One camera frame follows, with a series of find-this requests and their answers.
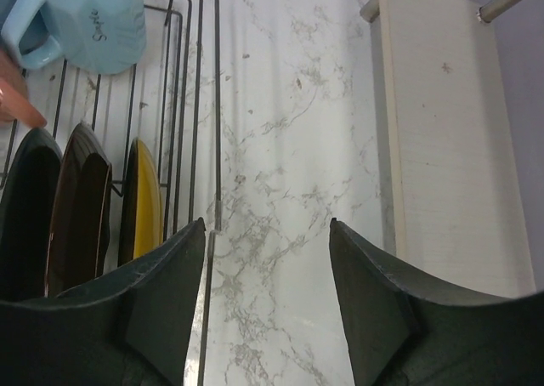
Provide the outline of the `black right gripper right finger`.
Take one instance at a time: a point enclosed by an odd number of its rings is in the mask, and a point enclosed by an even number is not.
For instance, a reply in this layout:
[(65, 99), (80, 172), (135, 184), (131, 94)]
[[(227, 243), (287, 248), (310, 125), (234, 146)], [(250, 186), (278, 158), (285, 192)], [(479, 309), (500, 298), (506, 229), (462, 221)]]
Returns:
[(329, 251), (358, 385), (540, 385), (543, 296), (430, 275), (332, 220)]

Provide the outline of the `black wire dish rack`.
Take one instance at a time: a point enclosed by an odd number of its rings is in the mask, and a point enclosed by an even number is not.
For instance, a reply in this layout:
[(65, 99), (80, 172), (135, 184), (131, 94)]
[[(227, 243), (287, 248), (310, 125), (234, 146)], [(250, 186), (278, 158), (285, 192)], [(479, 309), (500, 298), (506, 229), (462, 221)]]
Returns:
[(65, 145), (87, 123), (113, 163), (110, 239), (121, 223), (128, 152), (149, 146), (161, 186), (164, 238), (198, 217), (206, 223), (203, 265), (185, 358), (184, 384), (207, 369), (213, 258), (222, 229), (220, 0), (144, 0), (147, 48), (121, 74), (97, 75), (65, 60), (23, 77), (48, 131)]

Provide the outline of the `dark red floral plate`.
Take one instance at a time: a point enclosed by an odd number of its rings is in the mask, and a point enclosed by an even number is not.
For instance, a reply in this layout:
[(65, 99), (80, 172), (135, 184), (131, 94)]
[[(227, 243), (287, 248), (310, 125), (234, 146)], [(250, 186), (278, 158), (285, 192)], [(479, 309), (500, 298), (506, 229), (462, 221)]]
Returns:
[(44, 278), (54, 297), (104, 273), (110, 239), (112, 166), (94, 131), (71, 133), (54, 196)]

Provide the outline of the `black plate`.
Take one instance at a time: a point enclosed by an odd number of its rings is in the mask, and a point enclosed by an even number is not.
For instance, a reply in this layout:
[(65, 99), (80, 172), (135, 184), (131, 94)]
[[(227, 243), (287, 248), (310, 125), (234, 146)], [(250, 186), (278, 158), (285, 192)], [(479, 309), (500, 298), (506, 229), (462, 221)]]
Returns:
[(43, 128), (22, 139), (1, 198), (1, 299), (45, 292), (49, 227), (62, 153)]

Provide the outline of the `yellow patterned plate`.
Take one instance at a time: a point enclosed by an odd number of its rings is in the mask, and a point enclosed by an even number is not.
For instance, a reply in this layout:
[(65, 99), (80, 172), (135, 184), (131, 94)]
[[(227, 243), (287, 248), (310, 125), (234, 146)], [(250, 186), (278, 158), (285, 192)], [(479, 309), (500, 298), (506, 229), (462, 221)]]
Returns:
[(156, 165), (145, 142), (135, 138), (123, 186), (118, 264), (131, 262), (155, 250), (162, 242), (162, 198)]

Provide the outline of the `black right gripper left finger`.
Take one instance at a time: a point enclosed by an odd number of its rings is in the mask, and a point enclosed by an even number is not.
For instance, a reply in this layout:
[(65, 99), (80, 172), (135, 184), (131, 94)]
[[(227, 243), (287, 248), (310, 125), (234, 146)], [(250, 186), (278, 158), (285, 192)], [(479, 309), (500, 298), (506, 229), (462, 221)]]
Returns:
[(55, 298), (1, 304), (3, 385), (181, 385), (205, 257), (202, 219)]

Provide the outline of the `pink ceramic mug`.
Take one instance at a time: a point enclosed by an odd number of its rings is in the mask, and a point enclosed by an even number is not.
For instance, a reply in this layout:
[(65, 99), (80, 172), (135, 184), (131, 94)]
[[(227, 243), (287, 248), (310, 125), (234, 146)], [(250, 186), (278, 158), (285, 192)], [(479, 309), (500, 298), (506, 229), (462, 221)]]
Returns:
[(26, 81), (19, 68), (1, 50), (1, 123), (13, 121), (29, 128), (47, 125), (47, 120), (28, 100)]

